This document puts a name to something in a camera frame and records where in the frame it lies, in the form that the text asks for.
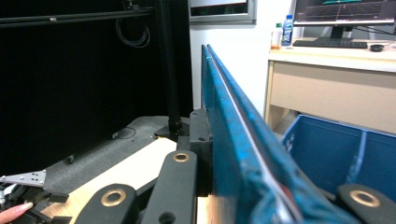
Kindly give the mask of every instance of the white bottle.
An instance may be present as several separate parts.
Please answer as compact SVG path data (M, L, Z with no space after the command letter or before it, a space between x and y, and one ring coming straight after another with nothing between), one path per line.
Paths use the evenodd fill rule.
M271 49L280 49L282 40L282 23L277 23L276 28L271 33Z

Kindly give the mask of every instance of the black pole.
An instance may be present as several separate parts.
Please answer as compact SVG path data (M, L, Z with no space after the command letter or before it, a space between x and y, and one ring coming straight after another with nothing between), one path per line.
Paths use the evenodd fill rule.
M156 135L171 135L177 138L183 133L183 123L181 122L178 96L177 78L175 69L174 47L172 39L172 27L169 15L169 0L155 0L155 17L157 20L161 61L163 67L163 81L165 84L165 97L168 111L168 130L161 129Z

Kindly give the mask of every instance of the finger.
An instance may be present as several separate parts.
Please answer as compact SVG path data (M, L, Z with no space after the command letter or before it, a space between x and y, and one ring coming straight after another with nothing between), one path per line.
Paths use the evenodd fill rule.
M24 203L15 207L8 208L6 211L0 213L0 224L8 223L17 217L20 217L24 212L33 207L32 203Z

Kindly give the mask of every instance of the black curtain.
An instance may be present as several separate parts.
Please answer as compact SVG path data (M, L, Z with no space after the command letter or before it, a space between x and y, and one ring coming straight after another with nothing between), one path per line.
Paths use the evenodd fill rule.
M6 0L0 17L123 10L121 1ZM192 111L186 2L171 1L181 116ZM44 169L86 150L141 116L166 115L155 15L123 19L126 37L143 25L146 48L123 44L115 20L0 29L0 175Z

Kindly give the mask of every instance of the metal ring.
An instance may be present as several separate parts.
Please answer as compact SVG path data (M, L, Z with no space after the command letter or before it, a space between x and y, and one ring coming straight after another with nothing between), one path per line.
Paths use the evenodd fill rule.
M184 162L190 159L189 154L186 153L177 153L173 156L173 159L178 162Z
M119 194L120 197L117 200L109 200L108 197L112 194ZM102 205L106 207L115 206L117 204L122 203L126 198L126 193L123 189L111 189L106 194L102 196Z
M381 202L371 193L362 190L352 190L349 192L350 197L357 203L366 205L368 207L378 207ZM363 200L360 195L365 195L370 198L370 202Z

